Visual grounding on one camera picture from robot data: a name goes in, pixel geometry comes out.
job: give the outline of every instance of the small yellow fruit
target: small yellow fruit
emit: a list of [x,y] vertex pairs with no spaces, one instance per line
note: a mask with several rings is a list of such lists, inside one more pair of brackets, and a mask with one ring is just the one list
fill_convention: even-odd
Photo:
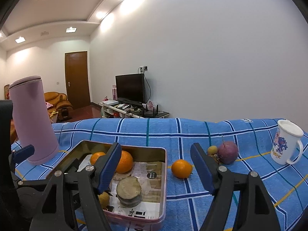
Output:
[[217,154],[217,152],[218,152],[218,149],[216,146],[210,146],[208,148],[208,155],[215,155]]
[[180,179],[186,179],[190,176],[193,166],[189,162],[180,159],[175,161],[171,166],[172,173]]
[[98,199],[100,201],[100,205],[102,206],[102,208],[105,208],[109,204],[110,196],[106,192],[103,192],[101,195],[98,196]]

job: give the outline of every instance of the metal screw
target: metal screw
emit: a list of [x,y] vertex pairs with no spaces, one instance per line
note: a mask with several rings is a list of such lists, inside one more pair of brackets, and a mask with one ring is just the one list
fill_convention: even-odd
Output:
[[257,177],[257,176],[258,176],[258,173],[257,173],[256,171],[251,171],[251,172],[250,172],[250,175],[251,175],[252,177]]
[[227,171],[227,168],[225,166],[219,166],[218,170],[220,172],[226,172]]
[[88,172],[93,171],[93,169],[94,169],[94,166],[93,166],[93,165],[87,165],[87,166],[86,166],[86,171],[88,171]]
[[57,176],[57,177],[60,176],[61,174],[62,174],[62,171],[61,171],[61,170],[57,170],[57,171],[54,173],[54,175]]

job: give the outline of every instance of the recessed light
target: recessed light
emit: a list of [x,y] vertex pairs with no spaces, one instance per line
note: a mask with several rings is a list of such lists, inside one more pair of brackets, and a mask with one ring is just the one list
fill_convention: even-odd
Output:
[[97,17],[98,19],[102,19],[103,17],[105,17],[105,15],[106,15],[106,13],[103,13],[103,12],[101,12],[101,11],[99,11],[99,12],[96,13],[96,17]]
[[73,28],[73,27],[67,28],[66,33],[74,33],[76,31],[76,29],[77,28]]
[[17,43],[21,43],[23,41],[25,41],[25,39],[23,37],[19,37],[18,39],[15,40]]

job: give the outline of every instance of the television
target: television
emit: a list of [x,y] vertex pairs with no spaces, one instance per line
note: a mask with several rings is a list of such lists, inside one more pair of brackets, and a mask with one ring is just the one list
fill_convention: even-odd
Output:
[[117,75],[115,78],[119,102],[140,106],[146,102],[144,74]]

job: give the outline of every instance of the white mug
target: white mug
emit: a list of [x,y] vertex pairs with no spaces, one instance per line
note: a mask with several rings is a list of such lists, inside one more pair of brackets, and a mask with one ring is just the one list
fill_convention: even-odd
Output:
[[[270,152],[272,159],[280,165],[297,163],[303,154],[303,144],[300,140],[303,135],[303,130],[293,122],[279,120],[273,147]],[[295,151],[296,144],[299,146],[299,155],[295,161],[291,161],[290,158]]]

